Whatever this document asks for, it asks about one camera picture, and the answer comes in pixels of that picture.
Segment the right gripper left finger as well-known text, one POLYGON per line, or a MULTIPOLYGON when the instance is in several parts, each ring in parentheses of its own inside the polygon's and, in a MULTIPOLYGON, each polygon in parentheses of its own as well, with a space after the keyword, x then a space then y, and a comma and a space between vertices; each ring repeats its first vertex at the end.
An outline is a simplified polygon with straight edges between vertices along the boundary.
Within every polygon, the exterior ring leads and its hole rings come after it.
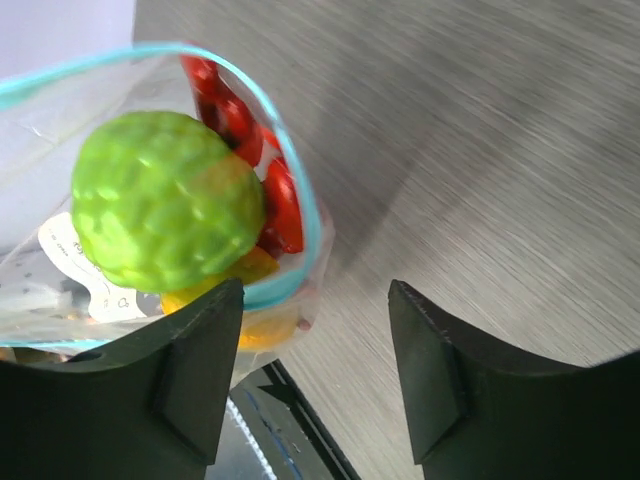
POLYGON ((5 479, 201 479, 216 458, 241 320, 229 280, 63 363, 1 366, 5 479))

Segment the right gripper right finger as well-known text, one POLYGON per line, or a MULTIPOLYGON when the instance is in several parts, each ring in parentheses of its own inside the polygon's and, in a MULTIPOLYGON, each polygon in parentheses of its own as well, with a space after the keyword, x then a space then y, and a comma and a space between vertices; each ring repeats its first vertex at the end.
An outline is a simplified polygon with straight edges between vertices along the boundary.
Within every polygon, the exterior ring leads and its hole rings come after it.
POLYGON ((428 479, 635 479, 639 355, 533 354, 393 281, 388 308, 414 462, 428 479))

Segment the yellow orange toy mango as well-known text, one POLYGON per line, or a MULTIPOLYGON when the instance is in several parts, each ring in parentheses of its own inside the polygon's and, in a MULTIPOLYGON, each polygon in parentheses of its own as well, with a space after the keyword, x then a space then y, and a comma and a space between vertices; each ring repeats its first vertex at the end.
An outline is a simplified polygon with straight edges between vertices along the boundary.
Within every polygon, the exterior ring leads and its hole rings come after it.
POLYGON ((278 270, 278 261, 256 246, 222 273, 209 276, 192 287, 161 294, 160 305, 165 315, 175 313, 224 281, 238 278, 244 286, 244 312, 238 350, 271 351, 294 337, 300 320, 299 308, 256 299, 249 294, 249 285, 273 276, 278 270))

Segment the green toy lime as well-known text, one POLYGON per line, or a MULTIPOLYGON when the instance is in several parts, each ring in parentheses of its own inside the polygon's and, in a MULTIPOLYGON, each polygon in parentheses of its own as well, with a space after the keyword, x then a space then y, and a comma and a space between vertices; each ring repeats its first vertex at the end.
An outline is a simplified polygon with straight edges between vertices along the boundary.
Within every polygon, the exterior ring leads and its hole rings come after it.
POLYGON ((71 217, 113 284, 190 287, 250 252, 266 222, 254 169, 199 120, 132 111, 93 130, 72 173, 71 217))

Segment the clear zip top bag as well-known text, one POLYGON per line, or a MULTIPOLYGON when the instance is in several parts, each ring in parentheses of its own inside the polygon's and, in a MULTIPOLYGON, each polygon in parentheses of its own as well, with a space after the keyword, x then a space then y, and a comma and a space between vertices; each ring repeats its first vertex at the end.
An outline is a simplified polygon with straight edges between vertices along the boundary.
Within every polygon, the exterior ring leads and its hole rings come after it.
POLYGON ((333 227, 267 94, 138 44, 1 83, 1 346, 103 346, 238 279, 235 367, 307 334, 333 227))

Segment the red toy lobster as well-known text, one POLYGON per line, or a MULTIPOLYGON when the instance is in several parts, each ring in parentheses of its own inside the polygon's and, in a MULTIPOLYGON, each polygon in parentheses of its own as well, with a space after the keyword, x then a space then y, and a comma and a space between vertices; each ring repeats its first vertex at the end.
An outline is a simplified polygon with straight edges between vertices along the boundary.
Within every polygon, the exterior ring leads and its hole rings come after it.
POLYGON ((222 80, 218 65, 196 56, 181 58, 200 120, 219 134, 250 166, 259 165, 266 145, 276 149, 262 182, 267 221, 258 246, 278 258, 304 250, 301 213, 293 177, 275 135, 261 126, 247 105, 222 80))

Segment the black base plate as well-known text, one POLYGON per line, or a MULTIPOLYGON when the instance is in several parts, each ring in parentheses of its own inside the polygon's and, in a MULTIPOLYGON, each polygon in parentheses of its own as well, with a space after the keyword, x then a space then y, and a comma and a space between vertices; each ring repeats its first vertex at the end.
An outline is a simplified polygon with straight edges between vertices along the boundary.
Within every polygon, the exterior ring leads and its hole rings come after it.
POLYGON ((360 478, 281 362, 251 373, 230 391, 230 400, 276 478, 360 478))

